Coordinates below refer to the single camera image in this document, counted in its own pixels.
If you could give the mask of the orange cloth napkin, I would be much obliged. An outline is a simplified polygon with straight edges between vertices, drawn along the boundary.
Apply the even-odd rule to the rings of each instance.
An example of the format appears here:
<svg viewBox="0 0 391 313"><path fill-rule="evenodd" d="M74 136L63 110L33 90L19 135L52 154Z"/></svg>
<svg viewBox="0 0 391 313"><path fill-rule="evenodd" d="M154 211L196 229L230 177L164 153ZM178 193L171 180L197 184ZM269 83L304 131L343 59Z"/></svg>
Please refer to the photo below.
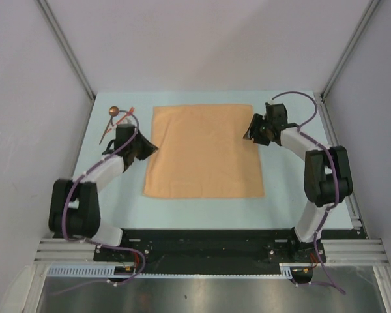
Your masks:
<svg viewBox="0 0 391 313"><path fill-rule="evenodd" d="M247 104L157 106L144 195L162 199L265 196L259 151L243 136L253 108Z"/></svg>

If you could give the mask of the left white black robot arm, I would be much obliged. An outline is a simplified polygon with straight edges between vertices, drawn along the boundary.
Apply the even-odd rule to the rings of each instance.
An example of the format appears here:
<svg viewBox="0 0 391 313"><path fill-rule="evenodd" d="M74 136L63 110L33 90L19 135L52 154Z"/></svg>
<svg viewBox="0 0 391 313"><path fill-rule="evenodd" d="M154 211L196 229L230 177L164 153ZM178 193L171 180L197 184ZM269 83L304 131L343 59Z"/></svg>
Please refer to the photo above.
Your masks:
<svg viewBox="0 0 391 313"><path fill-rule="evenodd" d="M121 228L102 220L99 193L123 174L135 160L146 160L158 148L133 124L116 127L102 158L77 179L58 179L53 184L48 228L65 239L82 237L108 246L116 260L127 259L131 245Z"/></svg>

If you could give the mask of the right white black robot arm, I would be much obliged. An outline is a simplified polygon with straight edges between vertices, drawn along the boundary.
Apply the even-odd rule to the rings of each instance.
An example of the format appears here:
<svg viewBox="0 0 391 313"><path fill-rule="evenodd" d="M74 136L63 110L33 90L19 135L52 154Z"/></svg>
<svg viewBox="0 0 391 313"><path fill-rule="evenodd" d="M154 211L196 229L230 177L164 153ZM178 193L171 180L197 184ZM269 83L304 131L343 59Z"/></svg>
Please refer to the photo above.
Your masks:
<svg viewBox="0 0 391 313"><path fill-rule="evenodd" d="M319 243L331 212L353 191L346 148L327 147L288 121L284 104L265 104L264 115L255 113L244 135L259 145L274 142L304 161L306 206L287 242L287 254L294 262L321 259Z"/></svg>

